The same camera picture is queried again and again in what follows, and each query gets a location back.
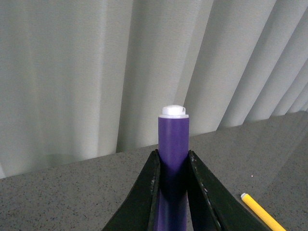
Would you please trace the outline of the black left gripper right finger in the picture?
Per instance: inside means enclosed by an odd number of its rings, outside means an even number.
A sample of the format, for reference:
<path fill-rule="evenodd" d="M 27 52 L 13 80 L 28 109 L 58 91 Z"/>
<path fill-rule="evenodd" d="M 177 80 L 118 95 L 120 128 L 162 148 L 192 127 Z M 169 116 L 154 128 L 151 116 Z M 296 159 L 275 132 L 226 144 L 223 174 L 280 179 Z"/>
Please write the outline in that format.
<path fill-rule="evenodd" d="M 188 160 L 188 201 L 195 231 L 265 231 L 193 151 Z"/>

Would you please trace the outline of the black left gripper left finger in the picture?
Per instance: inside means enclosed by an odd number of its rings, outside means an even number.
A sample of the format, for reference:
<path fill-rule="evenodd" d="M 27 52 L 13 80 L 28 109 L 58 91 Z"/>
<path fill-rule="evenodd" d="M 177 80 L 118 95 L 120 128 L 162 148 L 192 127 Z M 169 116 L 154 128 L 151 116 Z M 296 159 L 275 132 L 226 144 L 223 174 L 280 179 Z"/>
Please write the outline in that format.
<path fill-rule="evenodd" d="M 151 152 L 128 196 L 107 222 L 104 231 L 156 231 L 158 229 L 160 158 Z"/>

